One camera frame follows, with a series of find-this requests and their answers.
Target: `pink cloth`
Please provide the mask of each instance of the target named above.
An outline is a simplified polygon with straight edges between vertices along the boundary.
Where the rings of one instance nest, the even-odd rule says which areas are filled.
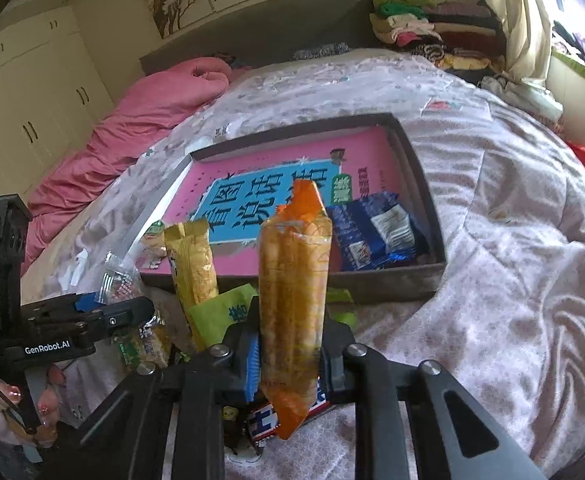
[[[411,41],[418,40],[419,36],[414,32],[402,32],[397,36],[397,46],[406,46]]]
[[[177,124],[223,94],[232,78],[227,63],[202,57],[132,85],[86,148],[62,160],[32,193],[22,274],[106,187]]]

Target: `yellow cartoon face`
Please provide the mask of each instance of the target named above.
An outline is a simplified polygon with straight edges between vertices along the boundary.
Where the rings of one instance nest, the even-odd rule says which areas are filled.
[[[232,406],[223,407],[223,420],[236,420],[239,415],[239,410]]]

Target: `gold wrapper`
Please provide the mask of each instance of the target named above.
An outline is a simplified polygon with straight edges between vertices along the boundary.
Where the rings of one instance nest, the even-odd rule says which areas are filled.
[[[219,295],[208,229],[207,219],[201,218],[194,222],[175,224],[164,231],[176,295],[186,314],[198,351],[206,347],[188,309]]]
[[[317,399],[332,222],[311,180],[295,180],[292,201],[259,234],[261,390],[287,439]]]

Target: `black robotic device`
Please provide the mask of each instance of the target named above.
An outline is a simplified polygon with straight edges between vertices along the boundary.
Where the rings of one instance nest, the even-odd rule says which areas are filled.
[[[26,368],[90,354],[113,326],[139,324],[152,314],[147,300],[77,313],[76,296],[20,308],[19,269],[29,219],[17,196],[0,197],[0,377],[22,388]],[[45,462],[38,480],[159,480],[175,403],[172,478],[222,480],[221,410],[248,403],[248,366],[259,326],[255,298],[248,320],[229,327],[222,344],[163,370],[140,365]],[[49,349],[30,351],[40,347]],[[545,478],[438,362],[413,367],[388,361],[355,342],[348,325],[328,318],[320,384],[331,404],[355,403],[356,480],[409,479],[400,401],[407,408],[421,480]],[[38,418],[31,418],[36,412],[27,391],[24,397],[29,408],[20,408],[32,430]]]

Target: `white wardrobe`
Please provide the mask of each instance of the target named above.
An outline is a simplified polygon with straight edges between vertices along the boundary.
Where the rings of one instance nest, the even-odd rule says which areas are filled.
[[[0,195],[26,201],[111,109],[70,7],[0,31]]]

